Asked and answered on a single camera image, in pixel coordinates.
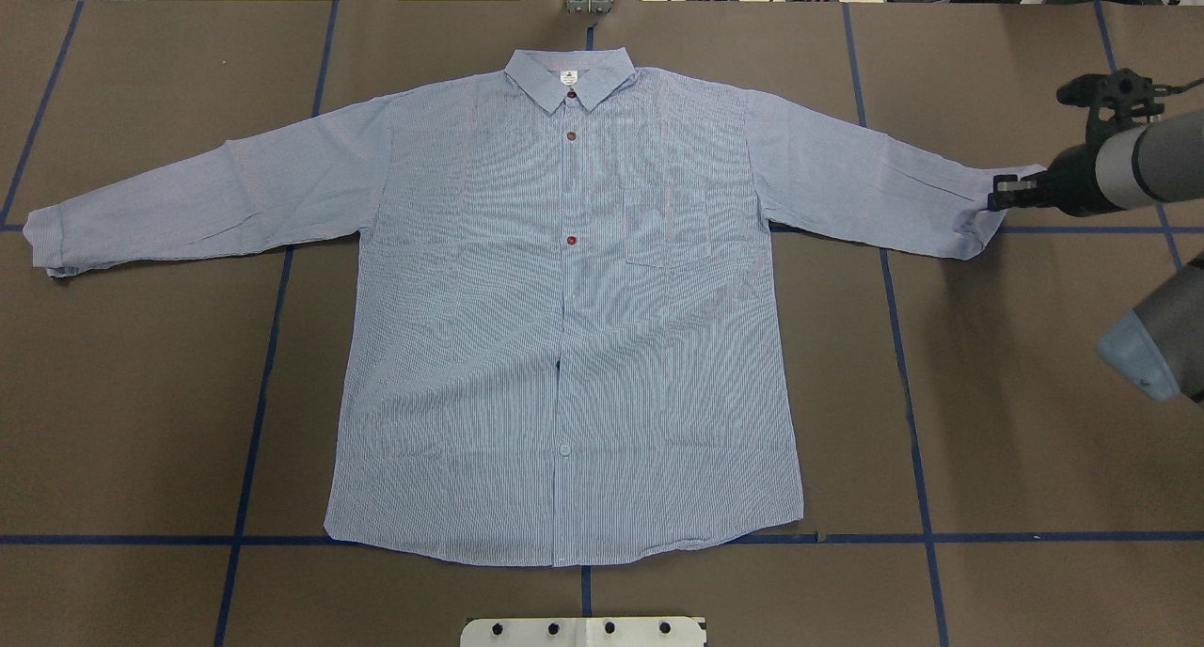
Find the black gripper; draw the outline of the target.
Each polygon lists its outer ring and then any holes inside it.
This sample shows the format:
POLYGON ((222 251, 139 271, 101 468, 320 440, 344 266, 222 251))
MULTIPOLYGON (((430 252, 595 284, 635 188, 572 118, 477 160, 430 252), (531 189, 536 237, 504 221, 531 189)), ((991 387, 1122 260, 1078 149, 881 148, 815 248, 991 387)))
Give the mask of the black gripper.
MULTIPOLYGON (((1038 207, 1056 207, 1072 217, 1100 214, 1100 189, 1094 176, 1096 153, 1092 149, 1063 149, 1041 173, 1035 173, 1038 207)), ((1032 189, 1033 183, 1019 175, 996 175, 993 192, 1015 193, 1032 189)), ((1029 194, 990 194, 988 211, 1032 207, 1029 194)))

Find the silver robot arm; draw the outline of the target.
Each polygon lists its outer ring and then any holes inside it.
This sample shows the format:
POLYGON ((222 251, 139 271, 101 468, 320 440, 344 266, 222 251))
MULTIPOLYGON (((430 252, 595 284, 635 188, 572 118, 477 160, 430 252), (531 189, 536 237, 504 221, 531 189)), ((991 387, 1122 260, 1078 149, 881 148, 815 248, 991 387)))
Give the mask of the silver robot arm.
MULTIPOLYGON (((999 173, 988 208, 1054 208, 1070 217, 1131 213, 1199 201, 1203 196, 1202 112, 1164 118, 1164 99, 1198 87, 1161 86, 1121 69, 1084 73, 1056 99, 1087 112, 1084 143, 1063 149, 1029 176, 999 173)), ((1165 240, 1174 273, 1097 339, 1100 359, 1147 398, 1202 404, 1202 257, 1184 258, 1162 217, 1140 234, 1165 240)))

